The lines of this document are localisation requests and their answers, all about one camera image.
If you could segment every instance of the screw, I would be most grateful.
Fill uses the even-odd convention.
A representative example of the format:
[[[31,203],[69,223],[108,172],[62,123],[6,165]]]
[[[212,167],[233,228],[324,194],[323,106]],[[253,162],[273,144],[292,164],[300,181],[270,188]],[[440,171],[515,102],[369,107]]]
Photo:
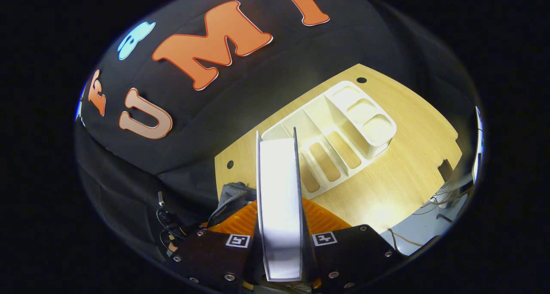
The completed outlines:
[[[233,274],[225,274],[223,277],[229,282],[232,282],[236,279],[235,275]]]

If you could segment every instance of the soft orange gripper pad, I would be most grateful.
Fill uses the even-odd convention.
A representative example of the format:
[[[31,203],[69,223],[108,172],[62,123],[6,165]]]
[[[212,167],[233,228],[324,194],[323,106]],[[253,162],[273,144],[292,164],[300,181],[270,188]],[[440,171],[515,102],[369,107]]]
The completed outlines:
[[[318,204],[311,202],[311,200],[302,198],[302,206],[304,207],[304,214],[308,222],[310,235],[351,227],[347,222]],[[257,216],[258,204],[254,201],[232,214],[232,216],[222,223],[208,228],[208,230],[226,234],[250,235],[253,237],[256,221],[258,219]]]

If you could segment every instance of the wooden tabletop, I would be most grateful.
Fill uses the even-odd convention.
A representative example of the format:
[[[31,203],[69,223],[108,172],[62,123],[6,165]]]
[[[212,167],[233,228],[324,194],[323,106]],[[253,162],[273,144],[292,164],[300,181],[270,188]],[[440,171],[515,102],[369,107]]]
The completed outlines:
[[[367,79],[358,83],[357,78]],[[381,233],[418,210],[444,183],[438,166],[448,159],[456,167],[462,152],[458,133],[432,105],[397,81],[363,65],[355,65],[312,88],[265,119],[214,161],[218,197],[222,186],[242,181],[256,188],[256,131],[262,134],[336,83],[349,80],[363,89],[397,124],[386,151],[373,163],[313,202],[352,226],[368,224]],[[232,160],[234,165],[227,168]]]

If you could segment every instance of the white book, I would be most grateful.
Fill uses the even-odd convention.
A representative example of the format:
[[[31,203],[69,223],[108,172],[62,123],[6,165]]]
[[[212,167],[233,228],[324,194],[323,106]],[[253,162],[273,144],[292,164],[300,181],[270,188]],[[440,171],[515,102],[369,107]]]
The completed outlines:
[[[302,278],[302,204],[294,138],[262,141],[256,132],[258,222],[269,282]]]

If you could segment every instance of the letter m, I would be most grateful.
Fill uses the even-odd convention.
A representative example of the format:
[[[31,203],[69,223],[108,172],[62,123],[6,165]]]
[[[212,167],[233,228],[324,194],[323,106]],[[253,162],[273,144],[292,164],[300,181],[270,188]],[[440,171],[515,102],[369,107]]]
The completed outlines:
[[[227,39],[235,44],[235,54],[240,57],[273,40],[271,34],[263,33],[246,18],[239,5],[240,2],[234,0],[212,8],[205,15],[206,36],[171,35],[157,47],[153,60],[170,61],[193,79],[195,90],[206,88],[218,77],[218,70],[206,68],[197,60],[229,66],[232,60]]]

